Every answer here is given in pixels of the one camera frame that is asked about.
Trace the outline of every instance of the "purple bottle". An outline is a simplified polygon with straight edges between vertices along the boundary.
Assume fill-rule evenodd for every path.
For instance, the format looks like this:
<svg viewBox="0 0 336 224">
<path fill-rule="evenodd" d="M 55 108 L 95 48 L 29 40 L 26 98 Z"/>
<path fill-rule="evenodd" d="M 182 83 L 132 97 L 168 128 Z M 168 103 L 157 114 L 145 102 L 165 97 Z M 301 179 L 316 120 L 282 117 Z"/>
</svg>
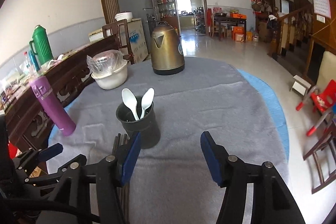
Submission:
<svg viewBox="0 0 336 224">
<path fill-rule="evenodd" d="M 34 79 L 30 82 L 30 86 L 44 111 L 58 129 L 62 131 L 64 136 L 70 136 L 75 131 L 76 124 L 71 120 L 60 101 L 54 95 L 47 77 L 40 76 Z"/>
</svg>

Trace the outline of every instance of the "plastic spoon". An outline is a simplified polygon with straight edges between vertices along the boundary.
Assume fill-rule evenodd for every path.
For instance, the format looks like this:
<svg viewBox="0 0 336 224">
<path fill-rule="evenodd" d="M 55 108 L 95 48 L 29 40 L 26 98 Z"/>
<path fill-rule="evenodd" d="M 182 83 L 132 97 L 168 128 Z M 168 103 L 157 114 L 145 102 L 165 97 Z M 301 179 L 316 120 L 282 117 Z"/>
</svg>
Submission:
<svg viewBox="0 0 336 224">
<path fill-rule="evenodd" d="M 123 89 L 121 92 L 121 96 L 123 97 L 123 102 L 126 107 L 128 107 L 134 116 L 134 119 L 137 121 L 139 120 L 138 114 L 137 114 L 137 99 L 135 98 L 134 94 L 129 89 Z"/>
<path fill-rule="evenodd" d="M 145 116 L 146 109 L 152 105 L 153 98 L 154 98 L 154 89 L 150 88 L 149 90 L 146 91 L 141 100 L 142 113 L 140 119 L 142 119 Z"/>
</svg>

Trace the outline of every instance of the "small white step stool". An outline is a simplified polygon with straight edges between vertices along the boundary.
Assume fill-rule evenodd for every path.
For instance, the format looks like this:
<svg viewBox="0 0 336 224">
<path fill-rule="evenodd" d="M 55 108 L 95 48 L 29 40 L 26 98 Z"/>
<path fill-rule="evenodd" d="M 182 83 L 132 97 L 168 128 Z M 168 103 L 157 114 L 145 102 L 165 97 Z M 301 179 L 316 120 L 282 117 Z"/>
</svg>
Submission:
<svg viewBox="0 0 336 224">
<path fill-rule="evenodd" d="M 302 96 L 305 96 L 311 87 L 311 84 L 309 84 L 306 80 L 302 79 L 300 76 L 295 75 L 294 77 L 294 84 L 291 88 L 296 90 L 298 93 L 300 93 Z"/>
</svg>

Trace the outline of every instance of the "dark gray cup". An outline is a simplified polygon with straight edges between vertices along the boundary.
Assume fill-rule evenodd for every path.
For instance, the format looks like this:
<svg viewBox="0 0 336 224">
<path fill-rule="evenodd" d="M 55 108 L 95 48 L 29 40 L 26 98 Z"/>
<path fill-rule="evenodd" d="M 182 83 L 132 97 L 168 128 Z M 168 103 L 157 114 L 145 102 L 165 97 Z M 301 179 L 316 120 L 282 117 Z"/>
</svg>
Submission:
<svg viewBox="0 0 336 224">
<path fill-rule="evenodd" d="M 138 117 L 142 112 L 141 99 L 142 96 L 136 96 Z M 141 133 L 141 149 L 152 148 L 159 142 L 161 134 L 155 118 L 154 103 L 146 110 L 145 116 L 138 121 L 135 120 L 132 111 L 124 103 L 118 106 L 115 115 L 130 138 L 134 132 Z"/>
</svg>

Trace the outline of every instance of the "metal screw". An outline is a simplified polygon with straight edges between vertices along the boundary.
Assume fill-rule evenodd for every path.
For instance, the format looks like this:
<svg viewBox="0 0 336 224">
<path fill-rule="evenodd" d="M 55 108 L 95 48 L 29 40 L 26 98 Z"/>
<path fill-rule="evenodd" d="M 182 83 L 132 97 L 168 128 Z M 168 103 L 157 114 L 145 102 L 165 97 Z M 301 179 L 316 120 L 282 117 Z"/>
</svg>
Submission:
<svg viewBox="0 0 336 224">
<path fill-rule="evenodd" d="M 235 161 L 238 160 L 238 158 L 237 158 L 235 155 L 230 155 L 230 156 L 227 157 L 227 159 L 228 159 L 229 161 L 232 161 L 232 162 L 235 162 Z"/>
<path fill-rule="evenodd" d="M 73 162 L 72 164 L 70 164 L 71 169 L 76 169 L 78 167 L 79 167 L 79 163 L 77 163 L 77 162 Z"/>
<path fill-rule="evenodd" d="M 105 159 L 106 161 L 111 162 L 111 161 L 114 161 L 116 158 L 113 155 L 108 155 Z"/>
<path fill-rule="evenodd" d="M 265 161 L 265 166 L 267 168 L 272 168 L 273 167 L 273 163 L 271 163 L 270 161 Z"/>
</svg>

